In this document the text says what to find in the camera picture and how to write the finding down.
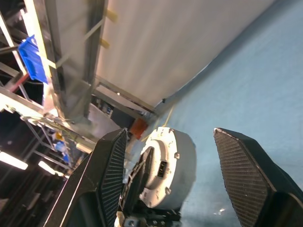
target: blue object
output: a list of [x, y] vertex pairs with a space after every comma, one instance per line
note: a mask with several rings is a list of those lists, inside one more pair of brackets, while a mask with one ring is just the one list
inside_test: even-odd
[[55, 149], [62, 153], [64, 162], [66, 162], [66, 163], [70, 162], [64, 142], [62, 142], [62, 141], [57, 142], [55, 144]]
[[18, 50], [25, 66], [27, 67], [30, 78], [47, 83], [35, 36], [33, 35], [27, 38], [18, 47]]

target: white cylindrical motor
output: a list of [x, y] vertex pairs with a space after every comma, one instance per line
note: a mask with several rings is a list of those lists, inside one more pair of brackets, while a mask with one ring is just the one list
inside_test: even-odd
[[142, 153], [153, 148], [149, 177], [140, 199], [149, 208], [180, 208], [196, 180], [196, 149], [180, 131], [159, 127], [146, 141]]

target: textured rubber pad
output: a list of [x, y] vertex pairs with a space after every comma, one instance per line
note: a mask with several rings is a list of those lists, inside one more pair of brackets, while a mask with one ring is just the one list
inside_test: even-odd
[[226, 191], [243, 227], [253, 227], [267, 197], [268, 183], [242, 145], [223, 131], [215, 131]]
[[124, 154], [126, 147], [126, 131], [120, 135], [114, 144], [107, 172], [102, 183], [101, 195], [108, 227], [113, 227], [122, 190]]

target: white panel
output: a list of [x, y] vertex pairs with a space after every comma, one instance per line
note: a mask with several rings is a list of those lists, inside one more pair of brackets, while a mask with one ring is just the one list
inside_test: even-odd
[[109, 0], [97, 75], [155, 106], [209, 64], [274, 0]]
[[114, 99], [118, 103], [126, 106], [126, 107], [132, 108], [134, 110], [139, 110], [141, 112], [146, 112], [146, 110], [144, 110], [143, 108], [141, 108], [138, 105], [132, 103], [131, 101], [128, 101], [127, 99], [123, 98], [122, 96], [117, 95], [117, 93], [107, 89], [106, 87], [99, 86], [99, 87], [97, 87], [97, 90], [102, 92], [104, 95]]

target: fluorescent light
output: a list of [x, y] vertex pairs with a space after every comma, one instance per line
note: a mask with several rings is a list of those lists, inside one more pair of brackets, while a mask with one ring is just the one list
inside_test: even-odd
[[58, 171], [55, 171], [54, 169], [52, 169], [48, 164], [46, 164], [44, 161], [40, 161], [38, 164], [41, 168], [43, 168], [44, 170], [46, 170], [47, 172], [51, 173], [52, 175], [58, 174], [59, 176], [64, 176], [63, 173], [60, 173]]
[[1, 151], [0, 151], [0, 161], [23, 170], [25, 170], [28, 167], [28, 164], [26, 164], [25, 162], [22, 162], [19, 159]]

